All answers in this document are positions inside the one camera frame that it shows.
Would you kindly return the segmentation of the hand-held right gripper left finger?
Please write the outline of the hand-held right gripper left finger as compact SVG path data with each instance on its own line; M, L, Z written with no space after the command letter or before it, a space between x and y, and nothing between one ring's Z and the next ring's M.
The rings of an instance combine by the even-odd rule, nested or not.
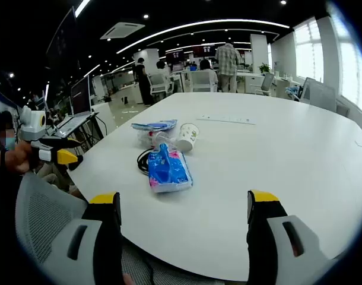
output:
M52 242L52 282L123 284L121 224L119 193L94 197Z

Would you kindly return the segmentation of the person's left hand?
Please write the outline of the person's left hand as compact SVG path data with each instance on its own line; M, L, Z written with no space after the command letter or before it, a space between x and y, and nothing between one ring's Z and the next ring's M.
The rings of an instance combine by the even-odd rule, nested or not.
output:
M29 159L32 154L30 143L20 141L15 149L5 153L6 168L15 173L24 174L30 170Z

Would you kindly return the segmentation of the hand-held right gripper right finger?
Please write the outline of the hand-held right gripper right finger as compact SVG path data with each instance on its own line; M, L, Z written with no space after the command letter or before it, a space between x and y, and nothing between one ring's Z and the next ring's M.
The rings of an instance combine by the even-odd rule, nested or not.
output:
M272 193L247 195L248 284L314 284L332 266L317 234Z

